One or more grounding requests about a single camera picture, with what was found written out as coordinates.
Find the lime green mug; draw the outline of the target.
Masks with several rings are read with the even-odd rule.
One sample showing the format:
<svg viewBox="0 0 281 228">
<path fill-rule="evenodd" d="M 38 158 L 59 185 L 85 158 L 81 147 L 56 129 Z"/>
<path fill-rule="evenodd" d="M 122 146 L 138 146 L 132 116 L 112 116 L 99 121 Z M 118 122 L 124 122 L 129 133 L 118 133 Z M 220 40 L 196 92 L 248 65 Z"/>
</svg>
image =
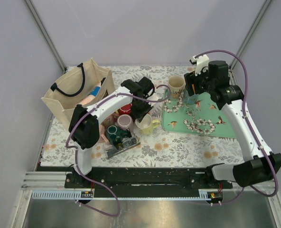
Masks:
<svg viewBox="0 0 281 228">
<path fill-rule="evenodd" d="M 136 126 L 142 131 L 145 135 L 150 135 L 153 133 L 154 129 L 160 126 L 159 119 L 152 119 L 149 114 L 146 114 L 142 121 L 135 121 Z"/>
</svg>

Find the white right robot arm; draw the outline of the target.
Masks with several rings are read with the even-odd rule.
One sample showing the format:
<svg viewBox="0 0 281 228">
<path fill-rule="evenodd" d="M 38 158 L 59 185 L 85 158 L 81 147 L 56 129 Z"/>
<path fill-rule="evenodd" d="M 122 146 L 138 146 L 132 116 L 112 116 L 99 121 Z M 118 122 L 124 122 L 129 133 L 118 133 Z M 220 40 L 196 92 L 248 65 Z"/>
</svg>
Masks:
<svg viewBox="0 0 281 228">
<path fill-rule="evenodd" d="M 184 75 L 189 96 L 208 93 L 228 119 L 242 150 L 243 163 L 217 164 L 209 167 L 205 184 L 217 187 L 221 181 L 253 186 L 276 178 L 281 154 L 274 153 L 255 126 L 241 88 L 230 84 L 229 66 L 225 61 L 203 57 L 190 61 L 195 69 Z"/>
</svg>

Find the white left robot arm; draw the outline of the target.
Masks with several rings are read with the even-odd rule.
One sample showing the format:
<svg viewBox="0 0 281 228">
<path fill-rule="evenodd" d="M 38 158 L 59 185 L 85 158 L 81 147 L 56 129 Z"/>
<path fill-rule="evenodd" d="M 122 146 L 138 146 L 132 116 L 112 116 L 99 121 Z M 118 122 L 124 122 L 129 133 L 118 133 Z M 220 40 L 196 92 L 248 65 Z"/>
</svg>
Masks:
<svg viewBox="0 0 281 228">
<path fill-rule="evenodd" d="M 95 104 L 75 107 L 67 140 L 73 140 L 74 145 L 70 146 L 66 143 L 66 147 L 78 150 L 75 163 L 78 166 L 75 171 L 78 173 L 75 182 L 80 187 L 86 188 L 92 181 L 89 172 L 92 170 L 92 148 L 101 135 L 99 125 L 115 111 L 128 104 L 132 104 L 131 113 L 134 118 L 141 121 L 159 99 L 154 84 L 147 77 L 143 77 L 139 82 L 130 79 L 123 81 L 118 89 Z"/>
</svg>

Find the dark green mug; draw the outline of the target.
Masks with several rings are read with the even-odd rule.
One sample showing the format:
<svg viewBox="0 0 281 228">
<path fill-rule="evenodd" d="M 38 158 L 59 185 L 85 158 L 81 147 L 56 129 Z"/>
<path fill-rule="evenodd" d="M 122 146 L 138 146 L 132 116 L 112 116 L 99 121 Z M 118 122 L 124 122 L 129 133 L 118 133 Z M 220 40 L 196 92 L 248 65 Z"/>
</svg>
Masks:
<svg viewBox="0 0 281 228">
<path fill-rule="evenodd" d="M 125 138 L 131 138 L 132 135 L 129 130 L 123 130 L 116 125 L 110 125 L 106 130 L 106 137 L 112 145 L 118 145 Z"/>
</svg>

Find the beige floral mug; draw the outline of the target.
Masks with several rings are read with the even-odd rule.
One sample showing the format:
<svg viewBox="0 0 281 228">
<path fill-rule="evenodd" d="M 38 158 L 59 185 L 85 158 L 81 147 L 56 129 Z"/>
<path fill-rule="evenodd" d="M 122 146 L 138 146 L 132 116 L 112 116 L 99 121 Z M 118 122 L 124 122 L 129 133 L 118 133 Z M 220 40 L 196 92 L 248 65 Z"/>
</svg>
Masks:
<svg viewBox="0 0 281 228">
<path fill-rule="evenodd" d="M 182 76 L 171 76 L 168 80 L 168 85 L 171 90 L 171 98 L 178 99 L 185 89 L 185 79 Z"/>
</svg>

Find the blue butterfly mug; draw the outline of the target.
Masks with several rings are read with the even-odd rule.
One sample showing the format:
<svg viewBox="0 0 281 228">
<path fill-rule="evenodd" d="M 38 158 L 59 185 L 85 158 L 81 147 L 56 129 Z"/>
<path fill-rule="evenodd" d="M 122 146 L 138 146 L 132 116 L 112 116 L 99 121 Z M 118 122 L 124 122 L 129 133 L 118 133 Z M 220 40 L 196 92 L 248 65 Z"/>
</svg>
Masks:
<svg viewBox="0 0 281 228">
<path fill-rule="evenodd" d="M 192 95 L 187 99 L 187 103 L 190 105 L 194 105 L 198 99 L 198 95 Z"/>
</svg>

